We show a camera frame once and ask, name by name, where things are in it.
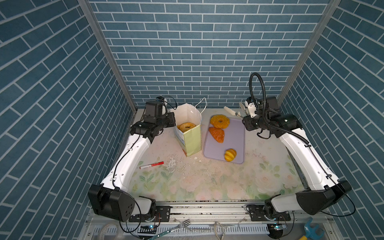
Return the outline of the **floral paper bag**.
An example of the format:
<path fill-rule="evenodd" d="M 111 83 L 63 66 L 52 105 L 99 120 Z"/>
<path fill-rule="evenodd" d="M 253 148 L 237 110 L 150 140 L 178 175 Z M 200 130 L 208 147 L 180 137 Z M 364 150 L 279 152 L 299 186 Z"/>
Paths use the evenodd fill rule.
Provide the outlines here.
<path fill-rule="evenodd" d="M 171 109 L 176 119 L 174 133 L 187 157 L 202 149 L 201 123 L 206 107 L 207 99 L 202 98 L 196 105 L 183 104 L 176 110 Z"/>

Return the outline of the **metal tongs with white tips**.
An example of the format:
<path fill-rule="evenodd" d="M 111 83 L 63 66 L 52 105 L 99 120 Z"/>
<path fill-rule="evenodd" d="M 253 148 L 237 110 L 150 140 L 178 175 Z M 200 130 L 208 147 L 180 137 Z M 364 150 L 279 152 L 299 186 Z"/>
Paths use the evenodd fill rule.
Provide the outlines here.
<path fill-rule="evenodd" d="M 236 112 L 228 107 L 224 107 L 224 110 L 227 111 L 230 115 L 239 117 L 239 118 L 244 118 L 248 115 L 248 111 L 245 107 L 245 105 L 241 102 L 239 102 L 240 109 L 243 111 L 244 115 L 241 114 L 241 112 Z"/>

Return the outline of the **orange ring bread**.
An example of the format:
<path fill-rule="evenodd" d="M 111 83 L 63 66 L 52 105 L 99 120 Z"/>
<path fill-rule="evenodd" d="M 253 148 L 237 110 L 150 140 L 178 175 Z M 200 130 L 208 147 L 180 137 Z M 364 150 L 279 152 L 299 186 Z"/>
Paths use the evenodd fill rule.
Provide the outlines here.
<path fill-rule="evenodd" d="M 210 123 L 214 128 L 226 129 L 230 125 L 230 119 L 225 115 L 214 115 L 211 117 Z"/>

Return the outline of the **dark orange crusty bread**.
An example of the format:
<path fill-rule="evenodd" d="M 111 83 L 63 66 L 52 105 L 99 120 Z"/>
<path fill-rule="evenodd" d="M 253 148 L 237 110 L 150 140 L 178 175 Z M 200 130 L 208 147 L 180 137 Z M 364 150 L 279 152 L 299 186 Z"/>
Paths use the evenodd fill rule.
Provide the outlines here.
<path fill-rule="evenodd" d="M 209 127 L 209 132 L 218 143 L 223 143 L 225 139 L 225 131 L 220 128 Z"/>

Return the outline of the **striped yellow bun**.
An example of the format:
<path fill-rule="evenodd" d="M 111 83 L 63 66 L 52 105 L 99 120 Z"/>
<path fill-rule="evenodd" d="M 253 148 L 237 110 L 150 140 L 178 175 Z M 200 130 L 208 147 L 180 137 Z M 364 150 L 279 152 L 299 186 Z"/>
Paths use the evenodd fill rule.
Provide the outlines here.
<path fill-rule="evenodd" d="M 232 162 L 237 156 L 237 152 L 234 149 L 228 149 L 225 151 L 224 158 L 227 162 Z"/>

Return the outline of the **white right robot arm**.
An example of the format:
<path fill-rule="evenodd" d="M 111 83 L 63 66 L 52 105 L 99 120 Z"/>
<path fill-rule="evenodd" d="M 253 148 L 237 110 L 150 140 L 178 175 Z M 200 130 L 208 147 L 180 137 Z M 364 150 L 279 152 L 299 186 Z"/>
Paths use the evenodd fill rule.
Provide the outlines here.
<path fill-rule="evenodd" d="M 274 219 L 278 214 L 289 211 L 315 215 L 336 204 L 352 190 L 347 180 L 339 180 L 325 164 L 294 115 L 277 116 L 267 121 L 259 115 L 246 116 L 243 124 L 247 131 L 267 130 L 284 144 L 305 187 L 301 192 L 276 195 L 266 200 L 266 218 Z"/>

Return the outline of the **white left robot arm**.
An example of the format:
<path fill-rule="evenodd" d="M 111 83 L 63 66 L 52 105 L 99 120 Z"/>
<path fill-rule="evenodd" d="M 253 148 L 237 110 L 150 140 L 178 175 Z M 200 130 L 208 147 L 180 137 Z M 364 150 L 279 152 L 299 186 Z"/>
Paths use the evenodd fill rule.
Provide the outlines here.
<path fill-rule="evenodd" d="M 98 185 L 91 185 L 88 197 L 94 213 L 126 222 L 131 216 L 152 218 L 156 201 L 151 198 L 134 198 L 129 194 L 129 185 L 139 161 L 154 138 L 165 128 L 176 126 L 173 112 L 162 116 L 145 114 L 142 121 L 131 126 L 130 136 L 116 164 Z"/>

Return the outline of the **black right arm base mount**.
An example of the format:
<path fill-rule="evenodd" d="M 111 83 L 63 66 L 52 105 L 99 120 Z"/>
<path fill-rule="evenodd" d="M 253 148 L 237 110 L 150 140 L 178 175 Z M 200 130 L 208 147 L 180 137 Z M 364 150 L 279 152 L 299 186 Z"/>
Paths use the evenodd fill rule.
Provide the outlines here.
<path fill-rule="evenodd" d="M 273 222 L 277 220 L 288 222 L 291 220 L 289 212 L 278 213 L 268 205 L 246 205 L 244 209 L 249 214 L 252 222 Z"/>

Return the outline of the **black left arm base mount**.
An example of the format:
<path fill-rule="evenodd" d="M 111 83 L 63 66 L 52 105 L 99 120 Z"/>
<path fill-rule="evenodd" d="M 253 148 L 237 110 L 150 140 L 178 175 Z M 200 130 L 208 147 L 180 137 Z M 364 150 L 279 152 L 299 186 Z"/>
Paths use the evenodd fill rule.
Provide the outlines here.
<path fill-rule="evenodd" d="M 147 214 L 132 215 L 129 218 L 130 223 L 138 222 L 169 222 L 171 214 L 170 206 L 156 206 L 150 209 Z"/>

